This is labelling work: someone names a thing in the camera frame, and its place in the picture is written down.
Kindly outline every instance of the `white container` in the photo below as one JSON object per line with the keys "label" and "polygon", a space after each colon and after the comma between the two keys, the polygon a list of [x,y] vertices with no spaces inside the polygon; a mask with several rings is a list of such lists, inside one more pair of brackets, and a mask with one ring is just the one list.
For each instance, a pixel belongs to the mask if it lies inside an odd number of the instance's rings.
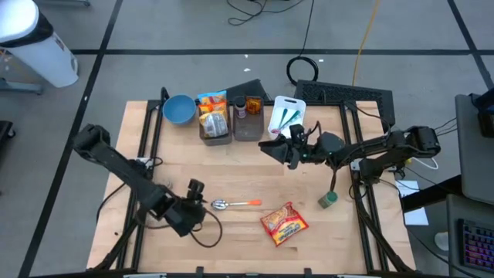
{"label": "white container", "polygon": [[[295,112],[300,111],[300,115],[294,120],[290,125],[303,124],[303,117],[306,113],[306,103],[303,100],[297,100],[292,97],[277,96],[275,98],[275,105],[272,108],[271,120],[269,121],[268,133],[269,137],[274,140],[278,137],[278,134],[271,132],[273,129],[279,127],[283,111],[287,109],[285,118],[283,119],[283,124],[288,121],[289,118],[294,115]],[[289,126],[286,126],[282,130],[282,134],[291,138]]]}
{"label": "white container", "polygon": [[79,79],[76,57],[32,0],[0,1],[0,46],[57,88]]}

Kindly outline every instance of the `rgb keyboard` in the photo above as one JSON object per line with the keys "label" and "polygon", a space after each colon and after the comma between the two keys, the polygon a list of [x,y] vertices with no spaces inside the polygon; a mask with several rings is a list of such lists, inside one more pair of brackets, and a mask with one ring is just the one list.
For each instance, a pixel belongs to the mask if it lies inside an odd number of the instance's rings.
{"label": "rgb keyboard", "polygon": [[494,229],[459,219],[460,263],[463,266],[494,273]]}

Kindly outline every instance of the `desk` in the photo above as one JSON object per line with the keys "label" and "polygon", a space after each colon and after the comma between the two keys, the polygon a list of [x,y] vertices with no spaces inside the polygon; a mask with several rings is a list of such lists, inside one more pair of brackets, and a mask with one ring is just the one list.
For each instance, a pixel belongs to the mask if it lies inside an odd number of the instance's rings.
{"label": "desk", "polygon": [[455,107],[461,174],[404,197],[405,212],[444,201],[449,193],[494,205],[494,139],[481,135],[478,110],[473,106],[470,96],[456,96]]}
{"label": "desk", "polygon": [[[357,105],[369,114],[377,115],[375,102]],[[123,116],[117,150],[128,158],[137,156],[147,102],[127,103]],[[265,124],[269,124],[272,107],[265,107]],[[364,140],[382,135],[381,122],[359,112]],[[337,107],[308,106],[305,127],[319,120],[324,131],[343,137],[340,111]],[[206,200],[224,198],[230,202],[261,198],[259,207],[232,207],[215,214],[222,221],[221,242],[212,249],[200,247],[190,236],[180,238],[171,229],[149,230],[144,233],[140,272],[194,273],[203,266],[206,273],[303,273],[309,267],[313,273],[366,273],[357,213],[348,196],[348,168],[338,171],[336,204],[323,210],[317,199],[329,189],[332,171],[325,165],[300,164],[290,171],[266,154],[257,142],[233,141],[229,145],[207,147],[198,136],[198,120],[187,127],[176,127],[164,119],[157,156],[164,164],[156,167],[154,181],[172,181],[173,190],[185,195],[190,178],[205,183]],[[310,138],[314,144],[316,136]],[[394,183],[394,176],[383,174]],[[106,195],[121,181],[110,175]],[[122,233],[130,189],[125,188],[103,208],[96,227],[87,266],[98,264]],[[414,268],[414,259],[404,227],[401,205],[395,188],[386,184],[374,186],[377,209],[384,237],[404,262]],[[309,228],[275,247],[259,219],[292,201],[308,222]],[[218,225],[206,216],[197,237],[213,243]],[[378,268],[375,241],[369,233],[374,268]],[[130,265],[134,239],[130,239],[126,264]]]}

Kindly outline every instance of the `blue bowl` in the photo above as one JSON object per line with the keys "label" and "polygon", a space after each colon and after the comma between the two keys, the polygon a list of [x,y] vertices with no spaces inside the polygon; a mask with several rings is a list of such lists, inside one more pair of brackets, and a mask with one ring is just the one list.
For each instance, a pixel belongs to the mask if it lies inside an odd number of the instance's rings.
{"label": "blue bowl", "polygon": [[169,98],[163,106],[163,116],[177,125],[188,124],[195,116],[195,102],[188,96],[177,95]]}

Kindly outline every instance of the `gray floor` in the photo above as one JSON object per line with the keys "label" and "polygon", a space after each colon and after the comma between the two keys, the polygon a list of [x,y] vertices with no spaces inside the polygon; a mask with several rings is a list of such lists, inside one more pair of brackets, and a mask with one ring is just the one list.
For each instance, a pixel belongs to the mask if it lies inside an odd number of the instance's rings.
{"label": "gray floor", "polygon": [[[41,11],[71,49],[99,49],[116,0],[80,4],[38,2]],[[234,3],[249,8],[243,0]],[[490,0],[456,0],[479,49],[494,49],[494,19]],[[316,0],[307,40],[310,49],[357,49],[373,2]],[[269,9],[286,6],[271,1]],[[242,17],[218,0],[123,0],[108,49],[297,49],[303,43],[310,1],[283,14],[263,14],[241,27],[227,24]],[[367,49],[468,49],[446,0],[383,0]],[[266,91],[292,96],[295,88],[285,76],[293,55],[105,55],[83,124],[103,125],[115,144],[124,105],[128,100],[156,98],[166,86],[171,95],[220,90],[260,78]],[[320,81],[351,84],[355,56],[313,55]],[[69,130],[76,115],[95,56],[79,55],[80,80],[55,89],[14,59],[8,61],[9,80],[45,85],[42,96],[0,93],[0,119],[12,120],[18,131],[2,154],[0,167],[0,276],[17,276],[38,221]],[[483,56],[494,70],[494,56]],[[310,79],[304,64],[293,75]],[[471,55],[467,56],[362,56],[358,86],[392,90],[397,127],[414,124],[438,126],[455,115],[454,95],[484,93],[486,85]],[[441,138],[439,171],[412,165],[432,181],[459,173],[455,134]],[[82,271],[95,228],[107,172],[72,155],[32,275]],[[430,184],[418,178],[421,188]],[[445,205],[427,208],[431,225],[411,231],[431,248],[432,236],[446,229]],[[447,267],[413,237],[418,268],[447,274]]]}

